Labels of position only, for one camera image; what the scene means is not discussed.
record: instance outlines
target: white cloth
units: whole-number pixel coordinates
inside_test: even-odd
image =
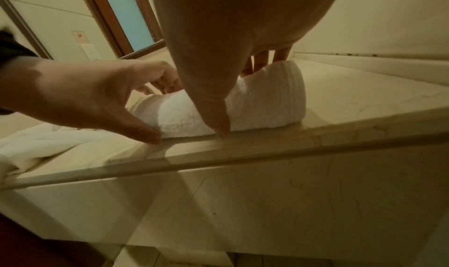
[[[57,155],[111,134],[48,123],[19,131],[0,140],[0,177],[5,174],[23,173],[37,165],[42,158]]]
[[[299,122],[305,116],[304,80],[293,61],[272,63],[238,79],[225,101],[231,131],[284,126]],[[130,112],[158,128],[162,138],[214,134],[201,120],[184,90],[149,96],[134,105]]]

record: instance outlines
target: folded towel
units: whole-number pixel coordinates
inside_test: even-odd
[[[5,174],[23,173],[42,158],[111,135],[110,132],[77,130],[48,123],[19,131],[0,140],[0,178]]]
[[[225,101],[231,131],[284,126],[305,116],[304,80],[293,61],[275,62],[238,79]],[[159,129],[162,138],[214,134],[184,90],[151,95],[135,104],[130,112]]]

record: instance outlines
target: rolled towel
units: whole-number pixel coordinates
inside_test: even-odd
[[[305,116],[304,80],[293,61],[275,62],[238,79],[225,101],[231,131],[288,125]],[[185,90],[151,95],[135,104],[130,112],[159,129],[162,138],[214,134],[201,120]]]

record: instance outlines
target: sleeve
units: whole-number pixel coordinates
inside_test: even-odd
[[[8,28],[0,29],[0,69],[12,59],[19,56],[34,56],[37,55],[28,48],[20,45],[14,40],[14,36]],[[13,111],[0,108],[0,115],[8,115]]]

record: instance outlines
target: marble countertop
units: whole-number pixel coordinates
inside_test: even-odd
[[[449,131],[449,87],[294,59],[305,80],[302,124],[270,130],[164,140],[146,145],[123,136],[77,146],[2,188],[161,173],[230,162],[283,158],[341,146]]]

